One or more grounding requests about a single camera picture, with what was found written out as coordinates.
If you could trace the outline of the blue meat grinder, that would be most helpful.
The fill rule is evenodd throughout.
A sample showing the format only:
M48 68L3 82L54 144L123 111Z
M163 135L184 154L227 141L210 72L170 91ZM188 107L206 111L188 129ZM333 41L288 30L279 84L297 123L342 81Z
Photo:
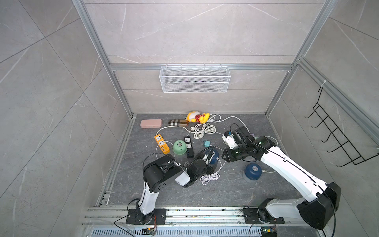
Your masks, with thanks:
M210 161L208 162L209 165L214 165L218 162L219 153L217 150L214 150L212 154L210 155Z
M243 179L246 182L251 183L253 181L257 181L261 177L262 173L262 168L258 164L250 163L244 169Z

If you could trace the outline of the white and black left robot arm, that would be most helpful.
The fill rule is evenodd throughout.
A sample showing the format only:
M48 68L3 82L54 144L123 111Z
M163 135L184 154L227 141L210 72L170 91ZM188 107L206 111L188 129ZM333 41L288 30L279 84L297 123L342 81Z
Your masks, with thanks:
M216 165L212 164L214 146L209 146L199 152L188 166L182 166L171 155L163 155L161 158L143 165L144 189L141 198L136 203L136 208L127 218L134 217L137 224L149 223L155 214L156 201L159 193L170 183L176 182L184 188L193 185L201 176L210 174Z

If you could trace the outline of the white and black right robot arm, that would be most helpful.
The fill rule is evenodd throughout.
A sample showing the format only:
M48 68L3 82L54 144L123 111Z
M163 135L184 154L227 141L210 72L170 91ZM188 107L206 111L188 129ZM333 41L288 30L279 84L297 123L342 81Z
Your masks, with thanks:
M254 138L245 127L226 131L223 140L228 145L222 158L235 162L245 157L270 166L286 179L302 196L298 199L278 200L269 198L262 203L263 212L273 218L302 219L311 227L322 230L331 218L336 218L341 199L341 188L334 182L312 175L290 159L269 138Z

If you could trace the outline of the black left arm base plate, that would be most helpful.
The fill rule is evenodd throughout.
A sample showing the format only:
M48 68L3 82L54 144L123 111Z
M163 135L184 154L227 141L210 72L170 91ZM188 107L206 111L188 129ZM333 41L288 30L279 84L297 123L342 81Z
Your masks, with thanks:
M145 225L158 224L164 225L166 221L167 209L156 208L153 212L143 215L140 209L131 209L126 216L125 224Z

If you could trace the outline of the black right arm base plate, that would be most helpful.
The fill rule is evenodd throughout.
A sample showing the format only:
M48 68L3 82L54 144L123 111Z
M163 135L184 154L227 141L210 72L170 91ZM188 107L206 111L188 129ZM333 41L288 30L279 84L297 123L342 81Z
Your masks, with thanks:
M284 218L274 218L265 209L243 207L243 217L246 224L284 224Z

